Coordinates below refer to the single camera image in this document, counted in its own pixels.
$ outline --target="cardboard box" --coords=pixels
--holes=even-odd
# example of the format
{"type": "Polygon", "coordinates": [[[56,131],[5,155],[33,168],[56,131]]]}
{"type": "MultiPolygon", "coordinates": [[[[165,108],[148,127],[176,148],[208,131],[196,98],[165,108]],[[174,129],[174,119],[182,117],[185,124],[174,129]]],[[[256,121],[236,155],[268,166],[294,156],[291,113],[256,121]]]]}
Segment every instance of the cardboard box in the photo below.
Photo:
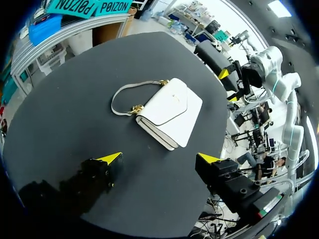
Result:
{"type": "MultiPolygon", "coordinates": [[[[137,12],[137,9],[135,7],[130,8],[129,14],[131,16],[128,18],[124,26],[122,36],[126,36],[128,34],[136,12],[137,12]]],[[[99,44],[102,44],[106,41],[116,39],[116,36],[120,30],[120,27],[121,27],[121,23],[113,23],[113,24],[93,28],[92,30],[93,47],[99,44]]]]}
{"type": "Polygon", "coordinates": [[[128,21],[125,24],[124,30],[123,30],[123,35],[122,36],[127,36],[130,30],[130,27],[132,25],[132,22],[134,20],[134,15],[136,14],[138,10],[135,7],[131,7],[129,10],[129,14],[131,15],[128,19],[128,21]]]}

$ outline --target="white handbag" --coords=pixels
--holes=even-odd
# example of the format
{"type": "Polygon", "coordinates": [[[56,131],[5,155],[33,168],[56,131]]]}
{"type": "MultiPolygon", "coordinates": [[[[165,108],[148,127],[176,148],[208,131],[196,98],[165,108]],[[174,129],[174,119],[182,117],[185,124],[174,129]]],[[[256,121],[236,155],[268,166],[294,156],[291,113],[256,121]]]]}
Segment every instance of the white handbag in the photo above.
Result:
{"type": "Polygon", "coordinates": [[[186,147],[201,109],[202,100],[187,85],[173,78],[170,81],[146,81],[121,87],[113,96],[112,112],[118,116],[136,114],[136,122],[158,142],[172,151],[178,146],[186,147]],[[116,95],[127,88],[146,84],[163,87],[146,103],[133,107],[132,111],[120,113],[113,109],[116,95]]]}

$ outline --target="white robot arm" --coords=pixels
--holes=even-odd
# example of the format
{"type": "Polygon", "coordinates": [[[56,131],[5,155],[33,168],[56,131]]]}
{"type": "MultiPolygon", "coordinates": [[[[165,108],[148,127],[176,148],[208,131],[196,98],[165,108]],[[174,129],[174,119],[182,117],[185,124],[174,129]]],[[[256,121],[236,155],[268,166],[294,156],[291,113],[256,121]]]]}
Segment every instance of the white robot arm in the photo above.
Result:
{"type": "Polygon", "coordinates": [[[282,135],[283,143],[288,147],[288,159],[286,168],[288,178],[296,181],[296,164],[304,137],[304,128],[295,125],[297,119],[298,102],[295,88],[301,86],[301,79],[298,73],[282,75],[281,64],[283,56],[281,51],[274,46],[268,47],[263,52],[252,56],[251,64],[256,64],[264,73],[265,81],[263,86],[268,96],[274,103],[274,97],[281,102],[287,102],[287,117],[282,135]]]}

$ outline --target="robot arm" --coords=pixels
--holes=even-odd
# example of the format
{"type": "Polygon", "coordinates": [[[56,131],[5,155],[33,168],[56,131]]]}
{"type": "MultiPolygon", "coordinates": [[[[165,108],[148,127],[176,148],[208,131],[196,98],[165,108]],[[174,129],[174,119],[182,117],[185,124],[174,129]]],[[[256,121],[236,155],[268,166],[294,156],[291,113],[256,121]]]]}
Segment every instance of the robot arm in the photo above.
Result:
{"type": "Polygon", "coordinates": [[[273,104],[276,103],[275,98],[278,98],[281,102],[287,101],[287,118],[282,141],[288,145],[288,159],[286,160],[288,176],[295,182],[296,164],[304,137],[304,128],[295,125],[298,114],[295,89],[301,86],[301,79],[298,73],[288,73],[283,76],[281,71],[282,62],[283,55],[281,51],[275,46],[270,46],[264,51],[251,56],[250,63],[244,66],[240,66],[239,62],[235,61],[233,65],[221,72],[219,79],[236,70],[238,76],[243,81],[244,88],[239,87],[239,92],[228,97],[228,100],[248,95],[251,92],[250,86],[257,88],[264,87],[266,89],[268,97],[263,97],[260,101],[247,105],[244,111],[268,99],[271,99],[273,104]]]}
{"type": "Polygon", "coordinates": [[[301,79],[298,73],[288,73],[282,76],[282,61],[283,56],[280,50],[274,46],[268,47],[263,52],[251,57],[251,63],[258,66],[264,74],[263,86],[272,102],[275,102],[275,97],[281,102],[287,101],[287,117],[282,141],[289,146],[288,159],[286,160],[288,178],[295,182],[296,164],[304,137],[304,128],[295,125],[298,113],[295,88],[301,86],[301,79]]]}

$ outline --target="teal sign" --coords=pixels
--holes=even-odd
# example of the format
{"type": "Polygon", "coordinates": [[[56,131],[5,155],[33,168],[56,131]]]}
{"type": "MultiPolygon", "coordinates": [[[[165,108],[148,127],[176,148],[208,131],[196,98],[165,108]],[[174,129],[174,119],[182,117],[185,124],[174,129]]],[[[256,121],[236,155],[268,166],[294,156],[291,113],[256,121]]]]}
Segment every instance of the teal sign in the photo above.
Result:
{"type": "Polygon", "coordinates": [[[99,4],[98,0],[52,0],[46,12],[89,18],[99,4]]]}
{"type": "Polygon", "coordinates": [[[100,0],[95,15],[103,16],[109,14],[127,13],[132,0],[100,0]]]}

